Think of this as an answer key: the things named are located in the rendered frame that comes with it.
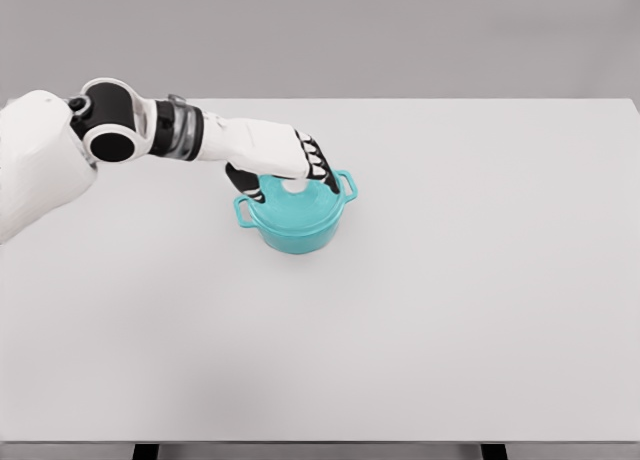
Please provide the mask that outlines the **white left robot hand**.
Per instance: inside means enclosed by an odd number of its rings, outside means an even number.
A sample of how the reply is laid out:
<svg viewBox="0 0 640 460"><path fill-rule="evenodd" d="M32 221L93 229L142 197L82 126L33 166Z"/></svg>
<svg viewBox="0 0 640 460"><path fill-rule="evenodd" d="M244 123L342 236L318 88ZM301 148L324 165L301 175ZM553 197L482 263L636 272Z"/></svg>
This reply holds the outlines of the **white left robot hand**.
<svg viewBox="0 0 640 460"><path fill-rule="evenodd" d="M266 201L259 182L262 175L320 181L332 193L340 192L319 144L291 125L232 119L223 130L223 146L229 180L240 193L258 203Z"/></svg>

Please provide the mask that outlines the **teal pot lid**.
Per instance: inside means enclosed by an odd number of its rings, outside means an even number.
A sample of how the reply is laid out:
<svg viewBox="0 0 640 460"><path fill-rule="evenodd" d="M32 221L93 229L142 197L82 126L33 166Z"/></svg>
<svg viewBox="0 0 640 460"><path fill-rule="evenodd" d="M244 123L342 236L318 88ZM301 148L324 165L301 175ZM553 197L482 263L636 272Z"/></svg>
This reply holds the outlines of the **teal pot lid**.
<svg viewBox="0 0 640 460"><path fill-rule="evenodd" d="M248 209L256 222L269 228L297 230L311 228L332 218L341 208L344 191L335 193L318 180L308 180L304 190L290 192L284 179L263 175L259 178L264 202L249 200Z"/></svg>

